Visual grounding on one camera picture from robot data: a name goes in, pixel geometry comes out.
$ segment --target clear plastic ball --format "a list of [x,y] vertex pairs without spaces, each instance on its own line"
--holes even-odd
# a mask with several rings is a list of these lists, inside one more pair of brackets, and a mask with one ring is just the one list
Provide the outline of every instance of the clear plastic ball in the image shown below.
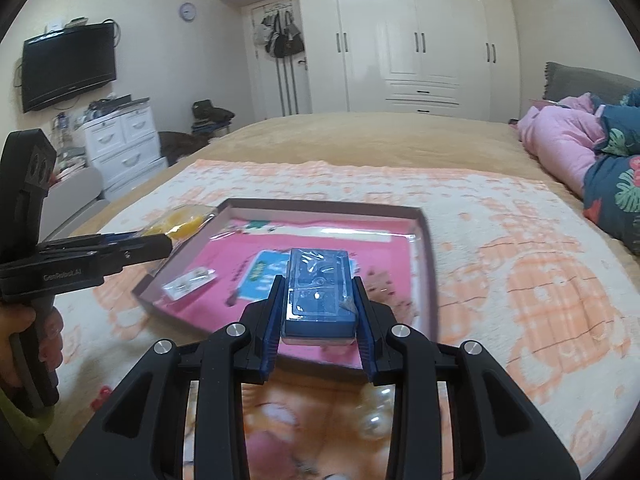
[[396,387],[392,384],[389,386],[373,386],[365,384],[360,392],[362,403],[372,408],[383,408],[393,411],[396,395]]
[[393,426],[393,414],[389,410],[371,409],[361,404],[355,409],[356,430],[364,440],[388,438]]

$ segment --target orange and white blanket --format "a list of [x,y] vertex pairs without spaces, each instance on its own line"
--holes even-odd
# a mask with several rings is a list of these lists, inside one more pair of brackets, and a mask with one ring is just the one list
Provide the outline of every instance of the orange and white blanket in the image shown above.
[[[628,423],[640,399],[639,295],[602,238],[541,182],[469,170],[199,160],[102,231],[136,230],[174,206],[229,197],[420,207],[436,256],[440,341],[481,341],[534,401],[584,478]],[[114,387],[157,339],[193,340],[150,318],[132,298],[143,272],[129,268],[103,286],[57,298],[65,364],[49,436],[60,454],[91,416],[100,388]],[[356,393],[278,380],[262,392],[280,410],[266,410],[261,420],[276,428],[283,422],[270,422],[270,413],[289,414],[297,460],[314,464],[320,478],[384,477],[384,443],[359,441],[346,420],[333,434],[318,433],[320,421],[348,413]],[[260,403],[247,408],[261,410]],[[451,467],[445,440],[447,477]]]

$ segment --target blue plastic case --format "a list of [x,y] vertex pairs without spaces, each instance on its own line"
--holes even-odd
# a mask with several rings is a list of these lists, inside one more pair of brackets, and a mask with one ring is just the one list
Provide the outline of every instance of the blue plastic case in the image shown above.
[[282,339],[296,345],[345,345],[355,339],[347,251],[292,249],[282,310]]

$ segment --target human hand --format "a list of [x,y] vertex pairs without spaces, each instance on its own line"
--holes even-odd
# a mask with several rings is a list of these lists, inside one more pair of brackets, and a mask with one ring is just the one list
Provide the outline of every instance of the human hand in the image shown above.
[[[22,381],[14,365],[14,355],[9,343],[12,334],[24,332],[36,319],[35,311],[28,306],[0,306],[0,386],[4,390],[20,388]],[[54,309],[44,324],[45,339],[40,342],[40,361],[49,371],[62,364],[62,316]]]

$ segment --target silver bolt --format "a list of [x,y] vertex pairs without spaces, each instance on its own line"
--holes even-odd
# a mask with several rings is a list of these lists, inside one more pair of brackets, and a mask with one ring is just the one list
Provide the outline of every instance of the silver bolt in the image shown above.
[[232,323],[228,327],[226,327],[226,333],[228,333],[231,337],[241,336],[246,328],[242,323]]
[[156,354],[166,354],[171,348],[173,348],[173,344],[168,339],[162,339],[162,341],[158,341],[154,345],[154,352]]
[[396,337],[407,337],[411,329],[407,325],[394,325],[391,327],[391,333]]
[[478,355],[482,351],[482,345],[478,341],[467,341],[464,349],[468,354]]

